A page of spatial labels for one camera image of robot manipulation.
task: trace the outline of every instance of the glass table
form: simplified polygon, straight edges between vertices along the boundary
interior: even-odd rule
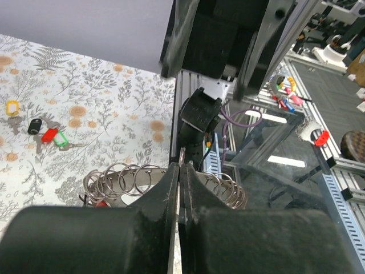
[[[228,115],[244,109],[260,111],[262,122],[249,128],[229,124],[228,149],[225,150],[222,129],[226,120],[222,117],[216,128],[217,145],[214,151],[220,159],[226,154],[221,171],[244,189],[248,196],[245,209],[300,208],[323,211],[338,227],[353,265],[359,267],[339,208],[331,196],[330,188],[333,186],[324,178],[326,175],[332,176],[331,170],[320,148],[300,140],[297,134],[298,127],[305,121],[304,113],[301,110],[288,112],[279,109],[274,101],[268,103],[257,99],[244,99],[240,104],[230,101],[226,105]],[[258,119],[259,115],[253,111],[233,118],[242,124],[254,124]]]

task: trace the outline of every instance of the orange flower pattern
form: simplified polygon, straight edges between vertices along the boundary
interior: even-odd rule
[[[113,69],[116,71],[116,72],[121,72],[123,71],[123,65],[121,64],[116,64]]]
[[[83,106],[75,106],[70,108],[70,114],[73,117],[83,117],[86,114],[86,108]]]
[[[14,161],[18,160],[18,154],[11,152],[11,153],[6,154],[5,158],[8,162],[14,162]]]
[[[0,207],[0,238],[23,206],[79,206],[72,194],[83,192],[83,178],[95,168],[168,166],[174,79],[1,34],[0,47],[0,96],[17,100],[23,118],[15,136],[0,112],[0,189],[6,186],[0,200],[9,208]],[[60,123],[74,146],[52,141],[37,149],[27,129],[43,116]],[[43,120],[40,135],[46,131]]]
[[[7,66],[13,63],[13,59],[9,56],[1,55],[0,56],[0,66]]]
[[[79,128],[81,127],[81,121],[78,118],[73,118],[68,122],[68,125],[72,128]]]
[[[96,122],[94,122],[94,121],[90,121],[90,122],[88,122],[88,124],[87,124],[90,128],[95,128],[96,127]]]
[[[15,69],[15,68],[12,68],[12,69],[10,70],[10,74],[17,75],[17,74],[19,74],[19,70]]]
[[[48,104],[57,104],[57,101],[55,99],[46,100]]]
[[[155,134],[153,134],[152,139],[155,142],[161,143],[164,140],[164,136],[162,135],[162,133],[160,132],[156,132]]]
[[[151,130],[154,130],[154,131],[162,131],[162,130],[165,129],[165,124],[162,121],[153,120],[150,123],[150,127],[151,127]]]

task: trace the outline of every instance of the table surface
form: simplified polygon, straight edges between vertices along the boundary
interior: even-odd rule
[[[80,205],[91,170],[115,162],[166,167],[174,90],[174,79],[0,35],[0,231],[26,206]],[[9,100],[20,104],[18,135],[7,124]],[[80,147],[44,143],[36,154],[27,129],[43,114]]]
[[[313,178],[300,184],[296,182],[299,177],[319,166],[312,144],[300,140],[296,132],[303,124],[305,116],[300,112],[290,113],[277,106],[249,99],[244,100],[243,105],[230,102],[228,106],[230,113],[238,111],[238,108],[252,108],[263,113],[262,122],[255,127],[232,127],[231,135],[234,137],[236,149],[228,157],[231,169],[223,168],[223,172],[234,174],[232,167],[236,167],[235,179],[249,197],[246,208],[284,209],[299,206],[327,211],[323,196]],[[236,122],[242,124],[253,124],[257,119],[250,115],[236,116]],[[219,125],[218,139],[221,139],[221,130],[222,125]],[[294,187],[298,187],[299,192],[289,191],[269,204],[269,198],[284,190],[286,184],[280,184],[281,180],[290,181]]]

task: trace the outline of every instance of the keychain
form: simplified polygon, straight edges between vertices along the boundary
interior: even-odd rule
[[[57,128],[49,128],[45,134],[43,134],[41,140],[43,143],[49,143],[58,133]]]
[[[287,78],[287,80],[288,80],[288,81],[289,81],[289,83],[290,83],[291,92],[296,92],[296,91],[297,91],[297,84],[296,84],[296,82],[295,82],[294,78],[293,78],[293,77],[291,77],[291,76],[289,76],[289,77]]]
[[[28,127],[28,133],[30,135],[38,134],[40,131],[40,127],[42,126],[42,120],[40,119],[33,119]]]
[[[280,85],[283,83],[284,79],[285,77],[283,75],[274,76],[269,82],[268,90],[271,93],[272,98],[278,102],[279,108],[283,107],[285,110],[294,112],[295,108],[289,103],[288,98],[279,92]]]
[[[290,88],[286,87],[285,91],[287,93],[288,98],[293,100],[294,104],[297,104],[298,106],[301,106],[303,104],[303,100],[297,97]]]
[[[11,100],[6,103],[6,114],[8,116],[16,116],[19,114],[19,103],[18,101]]]
[[[54,138],[53,138],[53,141],[59,147],[64,147],[65,145],[68,144],[68,140],[66,139],[66,137],[63,135],[63,133],[61,131],[57,132],[56,136],[54,136]]]

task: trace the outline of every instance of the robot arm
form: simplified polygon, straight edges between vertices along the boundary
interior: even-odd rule
[[[175,0],[161,54],[162,76],[181,69],[237,78],[234,98],[258,94],[293,0]]]

